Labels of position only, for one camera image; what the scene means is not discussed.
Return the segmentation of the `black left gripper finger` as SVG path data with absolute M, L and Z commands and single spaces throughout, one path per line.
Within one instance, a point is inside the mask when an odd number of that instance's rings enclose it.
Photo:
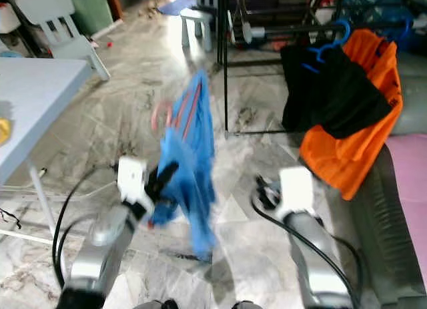
M 177 169 L 179 169 L 177 162 L 170 162 L 162 169 L 156 166 L 147 176 L 147 189 L 162 189 L 163 191 Z

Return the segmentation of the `light blue garment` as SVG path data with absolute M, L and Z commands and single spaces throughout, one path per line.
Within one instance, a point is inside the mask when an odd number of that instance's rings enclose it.
M 195 120 L 188 138 L 182 139 L 180 132 L 165 127 L 165 134 L 159 143 L 159 168 L 170 162 L 177 162 L 179 169 L 174 173 L 167 187 L 162 191 L 165 203 L 158 205 L 150 223 L 164 226 L 174 220 L 181 210 L 190 225 L 190 242 L 198 260 L 211 260 L 211 251 L 216 236 L 211 231 L 211 206 L 217 196 L 211 180 L 211 166 L 216 156 L 216 137 L 211 126 L 209 82 L 204 70 L 190 80 L 187 91 L 196 83 L 203 83 L 201 101 L 195 112 Z

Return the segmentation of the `pink clothes hanger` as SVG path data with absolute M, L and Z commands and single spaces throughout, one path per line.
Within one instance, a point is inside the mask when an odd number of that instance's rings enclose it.
M 181 138 L 186 140 L 195 120 L 195 112 L 201 101 L 202 90 L 203 83 L 200 82 L 184 92 L 180 98 L 177 111 L 174 110 L 173 102 L 170 99 L 165 99 L 156 104 L 150 118 L 152 130 L 158 130 L 159 116 L 164 115 L 163 127 L 176 129 L 177 132 L 180 132 Z

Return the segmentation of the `blue clothes hanger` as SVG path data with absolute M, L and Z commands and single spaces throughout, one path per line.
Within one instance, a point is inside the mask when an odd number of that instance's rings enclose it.
M 336 25 L 341 25 L 344 28 L 344 34 L 339 38 L 333 40 L 331 43 L 324 44 L 320 47 L 308 47 L 307 50 L 310 53 L 314 53 L 315 55 L 315 62 L 324 64 L 325 61 L 323 59 L 324 51 L 327 51 L 329 49 L 335 49 L 335 47 L 341 47 L 344 46 L 348 38 L 351 37 L 353 28 L 351 26 L 351 23 L 348 20 L 339 19 L 334 22 Z

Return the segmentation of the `orange garment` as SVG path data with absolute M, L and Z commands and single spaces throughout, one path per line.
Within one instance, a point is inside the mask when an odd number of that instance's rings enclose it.
M 330 119 L 350 130 L 314 126 L 305 134 L 300 153 L 318 178 L 351 200 L 396 125 L 404 102 L 394 41 L 357 29 L 345 43 L 344 53 L 355 65 L 351 77 L 356 81 L 344 82 L 344 74 L 334 74 L 332 89 L 347 107 L 334 109 Z

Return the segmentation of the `grey robot left leg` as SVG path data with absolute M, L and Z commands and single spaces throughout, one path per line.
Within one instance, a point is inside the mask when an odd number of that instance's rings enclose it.
M 132 309 L 179 309 L 177 302 L 174 299 L 168 300 L 150 300 L 140 305 L 133 307 Z

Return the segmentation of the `grey sofa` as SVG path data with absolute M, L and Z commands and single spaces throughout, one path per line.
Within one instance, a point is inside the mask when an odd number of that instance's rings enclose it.
M 404 104 L 389 138 L 427 134 L 427 87 L 407 89 Z M 350 204 L 378 307 L 427 309 L 427 246 L 410 236 L 386 141 Z

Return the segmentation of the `black garment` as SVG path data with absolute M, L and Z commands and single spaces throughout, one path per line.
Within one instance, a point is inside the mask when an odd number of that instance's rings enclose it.
M 288 98 L 282 126 L 308 131 L 320 126 L 336 139 L 376 125 L 391 111 L 380 90 L 361 65 L 351 61 L 341 47 L 324 51 L 325 63 L 296 45 L 280 49 Z

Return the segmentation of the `pink sofa cover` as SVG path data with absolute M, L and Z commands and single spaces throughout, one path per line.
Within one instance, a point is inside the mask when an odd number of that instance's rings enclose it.
M 412 241 L 427 246 L 427 134 L 392 136 L 386 147 Z

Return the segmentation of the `yellow garment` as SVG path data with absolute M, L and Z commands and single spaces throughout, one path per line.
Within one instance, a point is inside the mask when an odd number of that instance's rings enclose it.
M 0 144 L 9 141 L 9 138 L 11 137 L 11 129 L 11 122 L 8 119 L 0 117 Z

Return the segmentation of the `black metal drying rack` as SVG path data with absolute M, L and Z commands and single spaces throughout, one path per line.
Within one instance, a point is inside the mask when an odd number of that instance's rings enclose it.
M 229 92 L 230 71 L 237 68 L 280 64 L 280 59 L 232 61 L 231 49 L 248 49 L 253 45 L 272 46 L 275 43 L 308 44 L 316 38 L 341 37 L 344 28 L 334 22 L 338 0 L 217 0 L 216 29 L 218 31 L 217 64 L 222 69 L 224 83 L 224 130 L 230 135 L 281 134 L 281 129 L 249 130 L 231 123 Z M 427 2 L 417 2 L 427 7 Z

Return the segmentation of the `brown cardboard scraps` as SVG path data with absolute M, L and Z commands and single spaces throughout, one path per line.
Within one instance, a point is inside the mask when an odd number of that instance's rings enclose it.
M 158 4 L 151 4 L 149 6 L 141 7 L 138 10 L 138 16 L 144 19 L 161 19 L 164 16 L 164 13 L 161 12 L 161 6 Z

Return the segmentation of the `blue floor mat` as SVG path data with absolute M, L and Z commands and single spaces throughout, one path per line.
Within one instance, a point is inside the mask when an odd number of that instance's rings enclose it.
M 157 10 L 168 16 L 179 16 L 180 12 L 185 8 L 190 8 L 196 5 L 196 0 L 173 0 L 158 7 Z

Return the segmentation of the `green folded mat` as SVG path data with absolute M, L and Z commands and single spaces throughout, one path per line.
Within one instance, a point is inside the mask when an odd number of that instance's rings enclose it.
M 113 18 L 107 0 L 72 0 L 73 21 L 84 35 L 94 35 L 112 25 Z

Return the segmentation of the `blue storage bag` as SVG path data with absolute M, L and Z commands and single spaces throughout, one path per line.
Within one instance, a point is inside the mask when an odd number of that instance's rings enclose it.
M 366 28 L 401 43 L 416 33 L 427 33 L 427 7 L 413 0 L 338 0 L 336 17 L 353 28 Z

